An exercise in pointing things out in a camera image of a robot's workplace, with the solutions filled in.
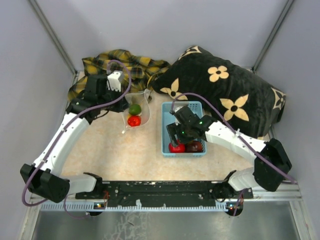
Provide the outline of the light blue plastic basket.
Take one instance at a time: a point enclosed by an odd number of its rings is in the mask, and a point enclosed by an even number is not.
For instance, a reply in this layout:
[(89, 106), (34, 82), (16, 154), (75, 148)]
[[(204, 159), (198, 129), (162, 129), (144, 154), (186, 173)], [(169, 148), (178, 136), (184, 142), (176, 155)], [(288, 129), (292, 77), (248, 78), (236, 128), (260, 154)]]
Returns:
[[(171, 101), (163, 102), (161, 106), (161, 151), (165, 158), (200, 158), (207, 153), (207, 144), (202, 139), (196, 139), (201, 143), (202, 152), (170, 152), (169, 144), (171, 143), (166, 126), (175, 123), (176, 118), (170, 114)], [(177, 107), (188, 106), (190, 110), (198, 115), (200, 118), (203, 116), (202, 103), (199, 101), (176, 101), (174, 109)]]

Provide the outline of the large dark red fruit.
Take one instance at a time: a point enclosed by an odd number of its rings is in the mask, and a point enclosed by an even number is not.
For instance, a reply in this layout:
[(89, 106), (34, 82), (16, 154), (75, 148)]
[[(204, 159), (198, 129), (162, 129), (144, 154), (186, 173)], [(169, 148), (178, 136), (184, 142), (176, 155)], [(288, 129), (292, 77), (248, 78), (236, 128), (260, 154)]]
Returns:
[(202, 153), (203, 146), (200, 141), (193, 140), (185, 145), (185, 152), (186, 153)]

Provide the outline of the red wax apple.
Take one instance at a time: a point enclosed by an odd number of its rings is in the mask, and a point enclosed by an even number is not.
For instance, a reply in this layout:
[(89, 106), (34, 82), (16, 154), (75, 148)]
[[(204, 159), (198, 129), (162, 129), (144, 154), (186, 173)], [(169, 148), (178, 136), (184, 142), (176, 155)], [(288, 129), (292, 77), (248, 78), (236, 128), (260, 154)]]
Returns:
[(140, 126), (142, 122), (142, 119), (139, 115), (131, 115), (129, 116), (129, 118), (127, 119), (127, 124), (130, 127), (137, 127)]

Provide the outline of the green orange mango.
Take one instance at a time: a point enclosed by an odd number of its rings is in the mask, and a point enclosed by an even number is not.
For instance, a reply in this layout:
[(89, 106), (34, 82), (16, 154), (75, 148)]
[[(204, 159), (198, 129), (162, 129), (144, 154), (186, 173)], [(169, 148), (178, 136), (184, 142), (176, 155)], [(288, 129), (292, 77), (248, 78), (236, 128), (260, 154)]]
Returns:
[(132, 104), (128, 109), (128, 113), (132, 116), (138, 116), (141, 114), (141, 112), (142, 108), (139, 104)]

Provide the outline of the clear zip top bag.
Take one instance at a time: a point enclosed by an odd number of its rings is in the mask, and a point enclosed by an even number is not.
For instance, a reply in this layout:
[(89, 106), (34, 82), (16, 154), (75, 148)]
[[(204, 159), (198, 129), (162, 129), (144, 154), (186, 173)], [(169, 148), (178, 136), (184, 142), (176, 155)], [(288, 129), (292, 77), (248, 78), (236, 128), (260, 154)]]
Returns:
[(128, 130), (140, 128), (148, 123), (151, 116), (149, 107), (150, 95), (151, 92), (148, 89), (125, 95), (128, 108), (122, 113), (123, 134)]

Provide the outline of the black floral pillow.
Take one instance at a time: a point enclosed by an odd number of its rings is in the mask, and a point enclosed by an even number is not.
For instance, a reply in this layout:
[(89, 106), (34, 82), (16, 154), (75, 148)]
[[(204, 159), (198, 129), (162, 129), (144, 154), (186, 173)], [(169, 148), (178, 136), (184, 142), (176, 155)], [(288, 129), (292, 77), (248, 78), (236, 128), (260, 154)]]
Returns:
[(212, 117), (256, 139), (281, 120), (286, 103), (286, 94), (275, 86), (198, 45), (187, 48), (148, 86), (172, 99), (199, 101)]

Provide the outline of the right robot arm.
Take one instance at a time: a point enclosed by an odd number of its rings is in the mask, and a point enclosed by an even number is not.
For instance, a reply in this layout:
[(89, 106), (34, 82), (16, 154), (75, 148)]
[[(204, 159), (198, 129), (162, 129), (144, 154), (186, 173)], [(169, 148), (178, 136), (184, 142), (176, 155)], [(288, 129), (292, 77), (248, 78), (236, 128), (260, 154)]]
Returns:
[(166, 129), (173, 146), (203, 140), (222, 146), (252, 164), (250, 168), (230, 172), (224, 179), (223, 192), (229, 198), (254, 187), (275, 192), (292, 168), (284, 147), (275, 138), (264, 141), (234, 132), (209, 115), (199, 117), (188, 106), (172, 109), (170, 114), (175, 122), (168, 124)]

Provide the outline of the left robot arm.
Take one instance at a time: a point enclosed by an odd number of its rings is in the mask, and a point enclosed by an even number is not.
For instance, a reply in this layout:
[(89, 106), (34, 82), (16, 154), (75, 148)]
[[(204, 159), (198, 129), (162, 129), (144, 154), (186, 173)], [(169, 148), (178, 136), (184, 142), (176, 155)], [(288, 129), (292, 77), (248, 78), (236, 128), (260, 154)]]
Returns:
[(63, 178), (63, 166), (84, 131), (97, 119), (102, 110), (121, 112), (126, 106), (125, 93), (122, 92), (122, 71), (108, 75), (91, 75), (82, 90), (69, 103), (62, 123), (48, 146), (32, 164), (24, 164), (20, 174), (25, 182), (22, 202), (26, 201), (26, 192), (31, 192), (60, 203), (68, 195), (87, 193), (97, 199), (103, 195), (101, 178), (93, 173)]

